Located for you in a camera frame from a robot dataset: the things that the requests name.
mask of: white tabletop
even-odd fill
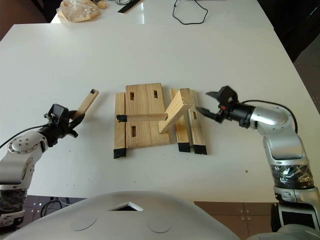
[[[156,24],[181,25],[172,17],[175,0],[143,0],[126,13],[123,6],[107,1],[108,7],[100,10],[94,21],[105,24]],[[203,0],[198,1],[208,9],[203,26],[251,26],[273,28],[257,0]],[[200,22],[205,11],[192,0],[179,0],[175,15],[184,22]],[[52,23],[60,23],[56,15]]]
[[[89,90],[100,91],[76,128],[79,137],[60,139],[36,164],[29,194],[83,198],[152,190],[193,201],[275,200],[262,137],[236,122],[202,119],[208,155],[178,152],[174,143],[128,150],[126,158],[114,160],[114,94],[144,83],[162,83],[167,100],[169,88],[196,90],[200,105],[213,112],[218,103],[205,92],[224,85],[241,101],[288,106],[320,186],[320,116],[269,29],[15,25],[0,42],[0,56],[1,142],[46,123],[43,114],[53,103],[76,109]]]

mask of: wooden board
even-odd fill
[[[173,100],[170,102],[170,105],[165,110],[165,113],[168,114],[167,119],[159,121],[158,123],[159,133],[166,133],[169,128],[173,126],[176,121],[188,111],[192,104],[193,99],[190,89],[179,89]]]
[[[126,94],[116,93],[114,96],[114,145],[113,158],[126,156],[126,123],[118,122],[116,116],[126,113]]]
[[[178,89],[170,88],[170,99],[174,99]],[[190,141],[188,136],[187,122],[185,116],[182,115],[174,124],[176,140],[180,152],[190,153]]]
[[[206,142],[204,140],[202,134],[202,127],[201,127],[201,114],[196,110],[196,106],[198,105],[196,92],[191,90],[192,98],[193,98],[193,105],[189,108],[189,122],[190,122],[190,129],[191,129],[191,136],[192,136],[192,144],[194,153],[196,154],[207,154],[207,147]]]
[[[163,114],[164,98],[160,83],[129,85],[125,87],[125,114]],[[159,134],[157,121],[126,123],[128,149],[169,145],[168,133]]]
[[[81,105],[78,107],[75,114],[72,116],[72,119],[75,119],[81,114],[85,114],[88,108],[91,106],[91,104],[94,102],[94,100],[98,96],[98,94],[99,94],[98,90],[92,89],[89,92],[88,96],[86,96],[86,98],[83,100]]]

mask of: bag of bread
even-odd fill
[[[100,10],[90,0],[63,0],[56,10],[61,21],[82,22],[94,19]]]

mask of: black wire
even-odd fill
[[[208,14],[208,9],[204,8],[203,6],[201,6],[201,5],[197,2],[197,0],[194,0],[194,1],[195,1],[196,4],[198,4],[198,6],[199,6],[200,8],[202,8],[203,10],[205,10],[205,15],[204,15],[202,21],[200,21],[200,22],[188,22],[188,23],[185,23],[185,22],[182,22],[179,18],[177,18],[177,17],[175,16],[175,10],[176,10],[176,7],[177,7],[177,2],[178,2],[178,0],[175,0],[175,3],[174,3],[174,5],[173,5],[172,17],[174,17],[175,19],[177,19],[177,20],[178,20],[181,24],[183,24],[183,25],[203,24],[203,23],[205,22],[205,20],[206,20],[206,16],[207,16],[207,14]]]
[[[40,217],[41,218],[47,215],[48,206],[49,206],[49,204],[52,204],[52,203],[59,203],[60,204],[60,209],[62,209],[62,204],[61,204],[60,201],[51,200],[51,201],[47,202],[45,205],[42,206],[41,211],[40,211]]]
[[[297,122],[297,119],[294,115],[294,113],[286,106],[282,105],[282,104],[279,104],[279,103],[276,103],[276,102],[272,102],[272,101],[263,101],[263,100],[247,100],[247,101],[243,101],[242,104],[245,104],[245,103],[249,103],[249,102],[258,102],[258,103],[264,103],[264,104],[272,104],[272,105],[277,105],[279,107],[282,107],[286,110],[289,111],[289,113],[292,115],[292,118],[293,118],[293,122],[294,122],[294,131],[296,134],[298,134],[298,122]]]
[[[116,4],[123,6],[123,5],[127,5],[128,3],[132,2],[133,0],[127,0],[124,2],[121,2],[121,0],[109,0],[110,2],[115,2]]]
[[[47,125],[48,125],[48,124],[44,124],[44,125],[40,125],[40,126],[29,127],[29,128],[27,128],[27,129],[25,129],[25,130],[17,133],[16,135],[10,137],[7,141],[5,141],[4,143],[2,143],[2,144],[0,145],[0,149],[1,149],[4,145],[6,145],[11,139],[15,138],[16,136],[18,136],[18,135],[20,135],[20,134],[22,134],[22,133],[24,133],[24,132],[26,132],[26,131],[28,131],[28,130],[42,128],[42,127],[45,127],[45,126],[47,126]]]

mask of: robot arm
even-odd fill
[[[293,116],[282,107],[259,107],[243,104],[229,86],[207,95],[219,101],[219,112],[197,107],[204,116],[222,123],[234,120],[240,127],[253,128],[263,136],[263,147],[274,180],[279,204],[273,210],[278,216],[277,231],[286,224],[304,224],[320,230],[320,195],[314,186],[303,143],[292,128]]]
[[[38,131],[30,131],[14,138],[8,144],[8,152],[0,160],[0,227],[17,226],[22,223],[35,164],[42,154],[58,143],[58,139],[78,134],[73,130],[81,123],[85,114],[54,104],[47,114],[48,124]]]

